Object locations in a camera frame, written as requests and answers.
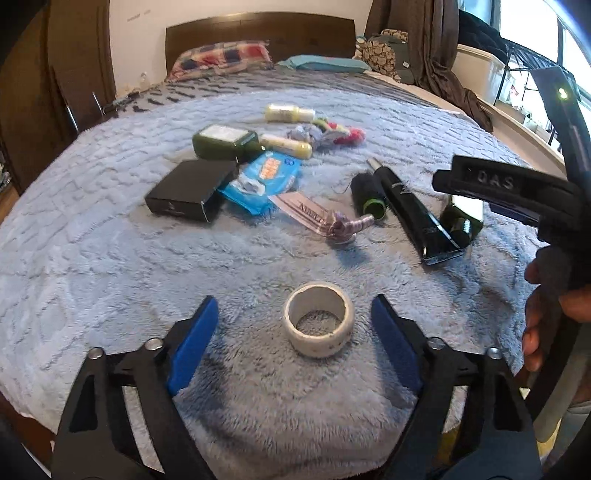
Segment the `white lid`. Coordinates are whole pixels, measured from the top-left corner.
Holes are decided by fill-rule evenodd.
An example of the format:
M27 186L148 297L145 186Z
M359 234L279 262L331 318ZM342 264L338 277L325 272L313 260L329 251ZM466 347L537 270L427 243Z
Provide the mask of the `white lid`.
M488 53L484 50L479 50L478 48L469 47L468 45L461 45L458 44L457 50L462 53L466 53L473 57L480 57L482 60L488 60L495 63L498 63L501 67L504 67L505 64L501 62L497 57L495 57L492 53Z

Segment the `green glass bottle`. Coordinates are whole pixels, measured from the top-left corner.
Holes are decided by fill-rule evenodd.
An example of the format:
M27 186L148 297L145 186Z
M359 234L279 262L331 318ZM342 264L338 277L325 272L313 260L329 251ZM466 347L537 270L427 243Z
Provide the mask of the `green glass bottle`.
M439 223L460 248L466 248L484 226L484 204L481 200L450 195Z
M265 148L256 132L225 125L209 127L193 135L193 149L206 160L236 160L247 163L258 158Z

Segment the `checkered pillow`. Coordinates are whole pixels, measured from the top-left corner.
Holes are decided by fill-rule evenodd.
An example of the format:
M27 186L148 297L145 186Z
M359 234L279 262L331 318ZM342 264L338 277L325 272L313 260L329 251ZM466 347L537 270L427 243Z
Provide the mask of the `checkered pillow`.
M211 75L227 75L249 69L268 70L273 62L265 41L215 43L182 53L166 81L179 82Z

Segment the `wooden wardrobe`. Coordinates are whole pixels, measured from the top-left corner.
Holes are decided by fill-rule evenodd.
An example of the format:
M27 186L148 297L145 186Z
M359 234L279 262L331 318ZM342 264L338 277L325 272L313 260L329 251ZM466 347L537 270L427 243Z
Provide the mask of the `wooden wardrobe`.
M109 0L50 0L0 67L0 148L18 193L75 140L66 98L93 93L100 105L115 98ZM82 118L96 115L92 102Z

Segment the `bed headboard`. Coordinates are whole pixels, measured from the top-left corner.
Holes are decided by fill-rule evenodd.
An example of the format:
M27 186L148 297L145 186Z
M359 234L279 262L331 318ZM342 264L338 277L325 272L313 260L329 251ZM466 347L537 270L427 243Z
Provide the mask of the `bed headboard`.
M268 40L273 61L293 55L348 57L355 53L355 22L328 15L287 12L224 15L166 29L166 70L191 48L238 40Z

